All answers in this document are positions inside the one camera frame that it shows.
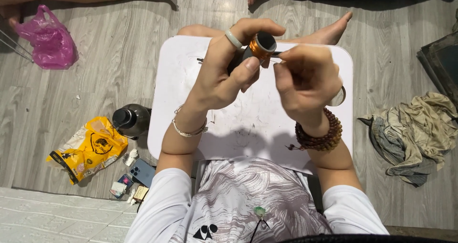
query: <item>bracelet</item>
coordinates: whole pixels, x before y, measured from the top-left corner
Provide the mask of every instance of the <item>bracelet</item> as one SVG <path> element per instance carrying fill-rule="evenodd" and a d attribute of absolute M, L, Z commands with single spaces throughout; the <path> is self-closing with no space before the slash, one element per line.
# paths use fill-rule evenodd
<path fill-rule="evenodd" d="M 183 107 L 183 105 L 178 106 L 178 108 L 174 111 L 175 115 L 178 113 L 178 111 L 181 110 L 181 107 Z M 183 132 L 183 131 L 181 131 L 180 129 L 178 129 L 178 128 L 176 127 L 175 119 L 172 119 L 172 123 L 173 123 L 173 126 L 175 127 L 175 130 L 178 132 L 178 134 L 180 134 L 180 136 L 183 136 L 183 137 L 195 137 L 195 136 L 197 136 L 197 135 L 200 135 L 201 133 L 205 133 L 205 132 L 208 131 L 208 127 L 207 127 L 207 118 L 205 118 L 205 121 L 203 122 L 203 125 L 202 125 L 202 127 L 199 129 L 199 131 L 197 131 L 197 132 L 194 133 L 194 134 L 189 134 L 189 133 Z"/>
<path fill-rule="evenodd" d="M 302 129 L 302 126 L 296 122 L 296 138 L 301 144 L 300 149 L 313 149 L 316 151 L 327 151 L 334 149 L 342 137 L 342 125 L 339 119 L 332 114 L 327 108 L 323 109 L 324 114 L 329 120 L 329 130 L 323 137 L 311 137 Z"/>

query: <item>white t-shirt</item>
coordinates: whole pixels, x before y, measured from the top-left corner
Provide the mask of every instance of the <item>white t-shirt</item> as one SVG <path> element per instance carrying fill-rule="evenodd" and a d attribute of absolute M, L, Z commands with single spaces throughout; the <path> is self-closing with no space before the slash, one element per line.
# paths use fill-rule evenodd
<path fill-rule="evenodd" d="M 266 210 L 253 242 L 279 242 L 316 234 L 388 234 L 368 197 L 339 185 L 323 195 L 319 214 L 306 177 L 257 158 L 212 161 L 199 192 L 191 179 L 170 168 L 156 174 L 125 239 L 126 243 L 245 243 Z"/>

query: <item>yellow plastic bag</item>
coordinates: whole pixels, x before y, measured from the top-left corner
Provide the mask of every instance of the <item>yellow plastic bag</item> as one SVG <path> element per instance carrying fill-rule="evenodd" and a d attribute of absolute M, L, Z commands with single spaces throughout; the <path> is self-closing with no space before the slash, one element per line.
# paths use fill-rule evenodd
<path fill-rule="evenodd" d="M 113 128 L 107 117 L 95 117 L 61 148 L 52 151 L 46 161 L 60 164 L 74 185 L 112 164 L 126 146 L 127 138 Z"/>

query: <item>copper wire spool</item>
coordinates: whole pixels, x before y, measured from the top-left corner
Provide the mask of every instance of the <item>copper wire spool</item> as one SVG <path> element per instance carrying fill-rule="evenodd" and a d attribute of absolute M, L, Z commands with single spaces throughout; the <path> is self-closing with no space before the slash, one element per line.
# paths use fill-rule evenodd
<path fill-rule="evenodd" d="M 266 60 L 272 56 L 277 48 L 277 43 L 272 35 L 259 31 L 253 36 L 248 47 L 250 47 L 253 56 L 258 59 Z"/>

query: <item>lap desk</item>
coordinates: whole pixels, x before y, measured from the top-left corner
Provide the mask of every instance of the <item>lap desk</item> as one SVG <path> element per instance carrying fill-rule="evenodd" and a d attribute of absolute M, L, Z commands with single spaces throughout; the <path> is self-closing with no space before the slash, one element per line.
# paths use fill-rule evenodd
<path fill-rule="evenodd" d="M 157 65 L 156 89 L 152 104 L 148 149 L 159 158 L 162 138 L 174 118 L 174 111 L 190 92 L 204 58 L 210 38 L 174 36 L 161 47 Z M 276 51 L 286 51 L 296 44 L 277 43 Z M 344 102 L 328 107 L 341 121 L 342 140 L 353 152 L 353 63 L 347 51 L 329 46 L 340 67 L 339 75 L 346 90 Z M 314 166 L 306 151 L 288 150 L 297 143 L 295 122 L 285 113 L 275 87 L 272 64 L 260 70 L 259 80 L 244 94 L 221 110 L 208 112 L 208 132 L 203 134 L 195 160 L 224 159 L 241 155 L 269 159 L 285 168 L 313 173 Z"/>

